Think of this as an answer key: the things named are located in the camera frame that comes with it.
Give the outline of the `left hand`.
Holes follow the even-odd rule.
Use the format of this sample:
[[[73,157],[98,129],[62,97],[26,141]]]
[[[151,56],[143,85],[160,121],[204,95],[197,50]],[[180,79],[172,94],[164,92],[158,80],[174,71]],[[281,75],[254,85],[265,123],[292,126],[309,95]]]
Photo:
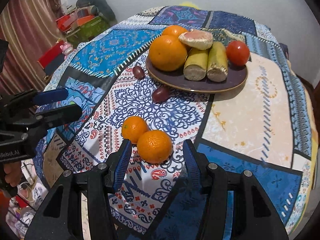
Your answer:
[[[22,178],[21,162],[6,163],[3,165],[5,181],[12,187],[16,187]]]

